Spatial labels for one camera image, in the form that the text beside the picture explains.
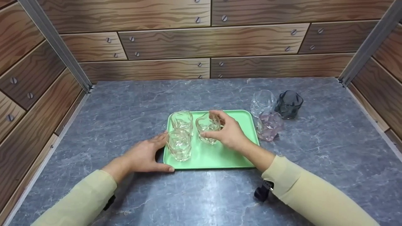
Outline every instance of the clear glass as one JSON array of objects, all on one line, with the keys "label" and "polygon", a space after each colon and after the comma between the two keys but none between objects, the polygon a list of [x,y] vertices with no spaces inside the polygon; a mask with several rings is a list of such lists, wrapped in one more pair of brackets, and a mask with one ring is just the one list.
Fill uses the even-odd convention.
[{"label": "clear glass", "polygon": [[190,111],[177,111],[171,116],[172,126],[174,129],[184,129],[194,135],[193,132],[193,115]]},{"label": "clear glass", "polygon": [[177,161],[183,162],[191,157],[191,135],[184,129],[168,132],[166,145]]},{"label": "clear glass", "polygon": [[200,134],[202,132],[206,131],[219,131],[221,130],[221,121],[218,116],[210,114],[210,113],[205,113],[201,117],[195,120],[195,126],[197,127],[198,130],[198,137],[200,138],[201,141],[207,143],[207,144],[215,144],[216,140],[212,138],[205,138],[202,137]]},{"label": "clear glass", "polygon": [[277,112],[263,111],[257,119],[257,136],[261,140],[273,141],[275,136],[285,128],[281,115]]},{"label": "clear glass", "polygon": [[303,98],[297,92],[288,90],[279,95],[274,110],[281,115],[282,119],[294,119],[303,102]]},{"label": "clear glass", "polygon": [[276,103],[274,94],[269,90],[255,92],[250,106],[251,114],[258,118],[263,111],[271,111]]}]

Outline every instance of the marble countertop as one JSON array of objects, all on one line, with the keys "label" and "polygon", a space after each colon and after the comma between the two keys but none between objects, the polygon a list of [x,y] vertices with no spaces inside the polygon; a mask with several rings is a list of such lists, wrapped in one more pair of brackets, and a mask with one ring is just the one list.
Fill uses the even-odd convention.
[{"label": "marble countertop", "polygon": [[[402,225],[402,163],[335,78],[100,82],[10,225],[29,225],[92,171],[164,131],[172,112],[249,110],[261,89],[304,98],[298,118],[261,146],[324,178],[381,225]],[[310,224],[281,202],[254,199],[261,182],[256,169],[138,173],[93,225]]]}]

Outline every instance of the sleeve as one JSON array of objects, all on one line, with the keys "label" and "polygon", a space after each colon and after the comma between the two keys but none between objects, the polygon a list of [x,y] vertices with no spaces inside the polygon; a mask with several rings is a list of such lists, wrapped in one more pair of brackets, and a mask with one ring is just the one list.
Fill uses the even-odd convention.
[{"label": "sleeve", "polygon": [[76,184],[32,226],[85,226],[102,211],[117,188],[108,173],[96,170]]},{"label": "sleeve", "polygon": [[285,157],[276,156],[263,173],[273,194],[314,225],[379,225],[351,198]]}]

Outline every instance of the wooden wall panel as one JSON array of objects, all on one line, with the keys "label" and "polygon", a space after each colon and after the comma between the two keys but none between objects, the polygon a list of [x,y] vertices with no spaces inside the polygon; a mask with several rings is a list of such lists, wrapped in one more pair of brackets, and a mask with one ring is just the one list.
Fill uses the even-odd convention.
[{"label": "wooden wall panel", "polygon": [[0,210],[81,90],[81,86],[66,70],[0,144]]},{"label": "wooden wall panel", "polygon": [[23,192],[25,191],[26,187],[28,186],[29,182],[32,180],[33,176],[39,169],[40,165],[46,158],[47,154],[49,153],[52,145],[57,140],[57,136],[55,134],[52,134],[50,139],[47,141],[45,144],[45,147],[42,149],[38,157],[36,158],[35,162],[32,164],[30,169],[28,170],[27,174],[25,177],[22,179],[21,183],[18,185],[17,189],[11,196],[10,200],[7,202],[5,208],[0,211],[0,225],[6,221],[7,216],[11,213],[12,209],[14,208],[15,204],[18,202],[18,199],[21,197]]},{"label": "wooden wall panel", "polygon": [[74,111],[77,109],[78,105],[80,104],[82,98],[84,98],[85,95],[86,95],[85,91],[81,91],[80,95],[77,97],[77,99],[71,105],[70,109],[68,109],[68,112],[64,116],[63,120],[60,122],[60,124],[57,126],[56,130],[54,131],[54,133],[57,136],[60,136],[60,134],[62,133],[64,127],[66,126],[66,124],[70,120],[71,116],[73,115]]},{"label": "wooden wall panel", "polygon": [[127,60],[116,32],[62,35],[79,61]]},{"label": "wooden wall panel", "polygon": [[13,1],[14,0],[0,0],[0,8],[5,6],[5,5],[7,5],[7,4],[12,3]]},{"label": "wooden wall panel", "polygon": [[393,0],[212,0],[212,25],[380,19]]},{"label": "wooden wall panel", "polygon": [[212,58],[211,78],[335,77],[352,53]]},{"label": "wooden wall panel", "polygon": [[0,89],[26,110],[43,95],[66,66],[44,41],[0,77]]},{"label": "wooden wall panel", "polygon": [[381,118],[378,112],[371,106],[371,104],[364,98],[364,96],[360,93],[360,91],[350,83],[348,85],[348,89],[353,93],[356,99],[360,102],[360,104],[366,109],[368,114],[375,120],[377,125],[380,127],[382,131],[387,131],[390,126]]},{"label": "wooden wall panel", "polygon": [[0,10],[0,74],[43,39],[19,3]]},{"label": "wooden wall panel", "polygon": [[131,60],[297,53],[308,24],[119,32]]},{"label": "wooden wall panel", "polygon": [[24,114],[24,109],[14,103],[4,93],[0,92],[0,142],[20,121]]},{"label": "wooden wall panel", "polygon": [[402,24],[385,39],[374,58],[402,82]]},{"label": "wooden wall panel", "polygon": [[209,59],[81,63],[91,82],[209,78]]},{"label": "wooden wall panel", "polygon": [[38,0],[59,33],[210,25],[210,0]]},{"label": "wooden wall panel", "polygon": [[373,58],[352,83],[394,132],[402,137],[402,84]]},{"label": "wooden wall panel", "polygon": [[299,53],[357,51],[378,21],[312,23]]}]

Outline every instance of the metal frame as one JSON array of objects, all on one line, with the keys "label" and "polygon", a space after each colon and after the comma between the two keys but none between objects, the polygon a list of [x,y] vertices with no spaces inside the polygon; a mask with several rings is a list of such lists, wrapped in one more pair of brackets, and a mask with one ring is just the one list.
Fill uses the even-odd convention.
[{"label": "metal frame", "polygon": [[88,79],[39,3],[36,0],[18,0],[18,2],[42,32],[43,36],[47,39],[54,51],[56,51],[57,55],[59,55],[84,91],[88,93],[92,88],[91,81]]},{"label": "metal frame", "polygon": [[401,19],[402,0],[394,0],[339,76],[338,79],[343,86],[349,85]]}]

